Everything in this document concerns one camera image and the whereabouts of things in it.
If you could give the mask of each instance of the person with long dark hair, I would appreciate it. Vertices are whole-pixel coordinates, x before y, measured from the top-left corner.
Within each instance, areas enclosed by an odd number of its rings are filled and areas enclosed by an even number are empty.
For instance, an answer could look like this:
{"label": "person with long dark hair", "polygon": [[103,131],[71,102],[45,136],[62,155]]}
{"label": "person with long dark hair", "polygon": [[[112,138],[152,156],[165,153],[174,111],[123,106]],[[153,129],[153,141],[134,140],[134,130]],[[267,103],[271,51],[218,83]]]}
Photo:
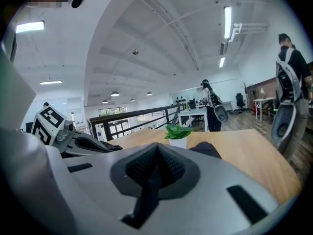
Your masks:
{"label": "person with long dark hair", "polygon": [[202,97],[203,102],[207,105],[207,122],[209,125],[210,132],[221,131],[222,123],[218,120],[217,116],[214,113],[214,106],[212,103],[211,96],[213,95],[213,89],[209,84],[207,79],[202,81],[203,89],[202,89]]}

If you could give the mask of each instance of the ceiling track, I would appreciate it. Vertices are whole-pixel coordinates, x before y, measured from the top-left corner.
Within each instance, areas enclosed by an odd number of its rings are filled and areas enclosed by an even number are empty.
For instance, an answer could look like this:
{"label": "ceiling track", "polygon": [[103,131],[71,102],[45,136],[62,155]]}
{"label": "ceiling track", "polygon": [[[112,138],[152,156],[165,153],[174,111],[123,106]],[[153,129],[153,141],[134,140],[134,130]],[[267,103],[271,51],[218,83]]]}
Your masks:
{"label": "ceiling track", "polygon": [[170,22],[172,22],[174,18],[170,16],[166,8],[164,8],[163,5],[160,4],[157,0],[140,0],[140,1],[142,1],[150,9],[154,10],[155,13],[158,15],[158,17],[165,23],[165,25],[167,25],[167,27],[170,29],[172,34],[178,39],[179,43],[182,45],[183,49],[186,51],[188,57],[190,58],[195,68],[199,70],[199,65],[197,63],[193,49],[190,47],[187,37],[184,35],[182,30],[180,29],[178,23],[170,24]]}

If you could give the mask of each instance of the black rubber pad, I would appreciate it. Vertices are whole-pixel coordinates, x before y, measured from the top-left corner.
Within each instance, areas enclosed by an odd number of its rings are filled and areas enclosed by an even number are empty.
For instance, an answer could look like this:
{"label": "black rubber pad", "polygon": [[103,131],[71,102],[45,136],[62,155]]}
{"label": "black rubber pad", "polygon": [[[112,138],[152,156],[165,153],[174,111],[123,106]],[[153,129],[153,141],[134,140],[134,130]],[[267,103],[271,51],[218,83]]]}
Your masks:
{"label": "black rubber pad", "polygon": [[70,171],[70,173],[73,173],[76,171],[88,169],[90,167],[92,167],[92,165],[89,163],[86,163],[86,164],[79,164],[79,165],[70,166],[70,167],[68,167],[68,170]]}
{"label": "black rubber pad", "polygon": [[252,224],[267,216],[262,207],[241,186],[229,187],[227,191]]}

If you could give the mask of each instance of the metal railing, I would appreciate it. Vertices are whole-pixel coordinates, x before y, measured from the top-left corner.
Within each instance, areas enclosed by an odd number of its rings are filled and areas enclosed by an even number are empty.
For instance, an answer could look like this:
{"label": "metal railing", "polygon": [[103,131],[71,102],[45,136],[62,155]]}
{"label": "metal railing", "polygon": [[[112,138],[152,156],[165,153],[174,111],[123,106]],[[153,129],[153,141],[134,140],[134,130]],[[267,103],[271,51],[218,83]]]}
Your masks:
{"label": "metal railing", "polygon": [[[173,109],[173,108],[177,108],[177,111],[169,114],[168,110]],[[114,115],[108,115],[108,116],[102,116],[102,117],[95,117],[95,118],[93,117],[90,119],[90,123],[91,123],[91,127],[92,127],[92,133],[93,133],[93,136],[96,139],[98,139],[97,132],[96,132],[96,124],[103,124],[103,129],[104,129],[104,132],[106,134],[107,141],[110,141],[110,140],[113,140],[114,135],[118,135],[118,134],[130,131],[130,130],[133,130],[135,128],[138,128],[140,126],[146,125],[148,123],[152,123],[154,121],[160,120],[162,118],[166,118],[166,122],[164,124],[159,125],[155,128],[155,129],[158,129],[158,128],[170,123],[169,116],[171,116],[173,114],[175,114],[175,116],[176,116],[181,110],[184,110],[184,109],[185,109],[184,104],[177,104],[177,105],[165,106],[165,107],[160,107],[160,108],[153,108],[153,109],[140,110],[140,111],[134,111],[134,112],[126,112],[126,113],[120,113],[120,114],[114,114]],[[148,121],[148,122],[144,122],[142,124],[138,124],[136,126],[128,128],[128,129],[124,129],[121,131],[111,133],[109,122],[117,121],[117,120],[121,120],[121,119],[125,119],[125,118],[131,118],[131,117],[137,117],[137,116],[152,114],[152,113],[155,114],[156,112],[161,112],[159,114],[159,116],[161,116],[161,117],[155,118],[155,119]]]}

